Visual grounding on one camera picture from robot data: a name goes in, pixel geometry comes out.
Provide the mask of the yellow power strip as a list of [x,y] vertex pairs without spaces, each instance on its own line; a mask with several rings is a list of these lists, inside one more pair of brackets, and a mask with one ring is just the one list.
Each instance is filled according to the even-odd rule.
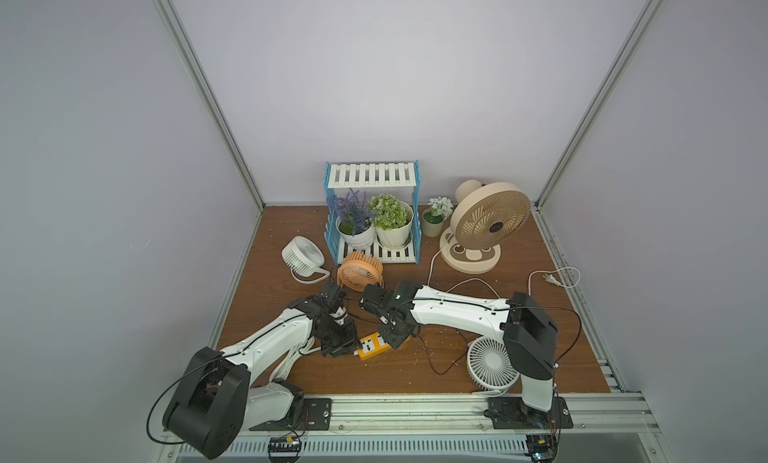
[[393,347],[386,343],[378,332],[375,332],[360,340],[360,347],[353,352],[353,355],[365,361],[390,350],[393,350]]

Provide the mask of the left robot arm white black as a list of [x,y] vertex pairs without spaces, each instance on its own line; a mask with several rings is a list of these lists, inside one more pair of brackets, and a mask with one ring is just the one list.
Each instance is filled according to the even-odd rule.
[[299,298],[244,340],[222,350],[204,347],[181,377],[167,388],[173,395],[162,428],[208,459],[219,457],[241,430],[293,418],[303,392],[284,379],[255,388],[255,380],[280,357],[309,340],[324,355],[351,354],[359,346],[355,323],[347,319],[345,293],[323,291]]

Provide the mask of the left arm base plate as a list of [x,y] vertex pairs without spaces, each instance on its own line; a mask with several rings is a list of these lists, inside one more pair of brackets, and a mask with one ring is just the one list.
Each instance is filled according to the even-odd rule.
[[332,405],[333,400],[331,398],[304,398],[299,403],[293,403],[284,418],[251,426],[249,430],[327,431],[330,428]]

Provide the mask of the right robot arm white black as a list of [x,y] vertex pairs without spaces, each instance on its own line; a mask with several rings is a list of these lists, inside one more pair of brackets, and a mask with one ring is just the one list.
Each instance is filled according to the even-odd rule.
[[402,282],[393,290],[366,286],[359,305],[379,320],[379,332],[394,349],[425,325],[501,343],[520,374],[525,407],[540,413],[552,409],[558,326],[530,295],[516,292],[509,299],[482,299]]

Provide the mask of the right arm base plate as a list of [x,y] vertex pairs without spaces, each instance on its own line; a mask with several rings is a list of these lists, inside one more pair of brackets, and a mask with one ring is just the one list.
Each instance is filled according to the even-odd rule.
[[570,409],[561,396],[553,398],[547,412],[526,406],[521,397],[493,397],[487,403],[483,416],[491,420],[494,429],[550,431],[574,428]]

